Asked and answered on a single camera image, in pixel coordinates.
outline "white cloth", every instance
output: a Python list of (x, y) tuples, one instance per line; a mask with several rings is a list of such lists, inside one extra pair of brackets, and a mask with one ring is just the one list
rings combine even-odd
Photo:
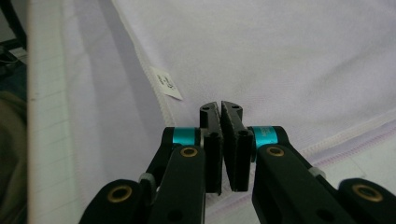
[[(393, 2), (113, 3), (129, 36), (110, 3), (64, 0), (85, 205), (109, 181), (137, 180), (165, 124), (198, 126), (209, 102), (241, 105), (247, 126), (285, 127), (305, 156), (396, 118)], [(170, 74), (182, 101), (161, 93), (151, 66)]]
[(113, 0), (143, 67), (170, 74), (165, 123), (196, 126), (227, 100), (246, 125), (281, 125), (305, 155), (396, 118), (396, 5), (389, 1)]
[(115, 8), (64, 0), (70, 125), (81, 204), (108, 182), (138, 180), (157, 151), (164, 123)]

